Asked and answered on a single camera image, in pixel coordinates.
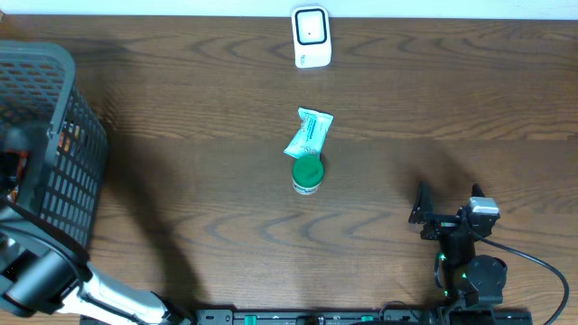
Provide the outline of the teal tissue pack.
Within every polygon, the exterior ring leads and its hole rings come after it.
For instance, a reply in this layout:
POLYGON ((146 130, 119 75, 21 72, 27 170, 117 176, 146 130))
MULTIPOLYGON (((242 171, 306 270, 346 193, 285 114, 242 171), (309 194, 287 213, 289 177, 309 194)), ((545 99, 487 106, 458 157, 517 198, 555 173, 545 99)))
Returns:
POLYGON ((304 156, 321 156, 321 151, 333 122, 333 115, 299 107, 298 116, 302 123, 284 153, 300 159, 304 156))

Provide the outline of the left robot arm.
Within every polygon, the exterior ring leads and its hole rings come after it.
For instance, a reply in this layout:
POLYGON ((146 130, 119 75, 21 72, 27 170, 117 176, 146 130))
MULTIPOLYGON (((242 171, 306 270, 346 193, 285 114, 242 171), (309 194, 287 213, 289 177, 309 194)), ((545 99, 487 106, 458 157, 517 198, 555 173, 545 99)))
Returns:
POLYGON ((72 128, 50 137, 42 124, 1 137, 1 307, 19 317, 74 313, 84 323, 193 324, 162 296, 131 288, 89 261, 102 154, 72 128))

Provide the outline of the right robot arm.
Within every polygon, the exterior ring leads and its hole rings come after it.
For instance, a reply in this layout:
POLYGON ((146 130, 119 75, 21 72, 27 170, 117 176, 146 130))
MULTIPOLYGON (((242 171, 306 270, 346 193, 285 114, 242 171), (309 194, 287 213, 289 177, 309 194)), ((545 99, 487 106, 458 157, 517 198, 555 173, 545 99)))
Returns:
POLYGON ((496 201, 475 184, 466 205, 451 215, 434 212, 432 193, 420 182, 408 222, 421 225, 423 240, 439 243, 434 280, 446 301, 420 317, 423 324, 494 324, 494 308, 503 303, 507 265, 478 255, 475 243, 491 234, 499 219, 496 201))

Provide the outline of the green lid jar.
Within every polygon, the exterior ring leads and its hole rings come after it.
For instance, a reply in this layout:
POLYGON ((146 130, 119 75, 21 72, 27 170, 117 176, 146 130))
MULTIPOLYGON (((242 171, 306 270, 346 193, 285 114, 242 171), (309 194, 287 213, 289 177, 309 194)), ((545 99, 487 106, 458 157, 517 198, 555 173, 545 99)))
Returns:
POLYGON ((294 162, 292 180, 297 193, 314 194, 322 184, 323 177, 324 167, 316 156, 303 156, 294 162))

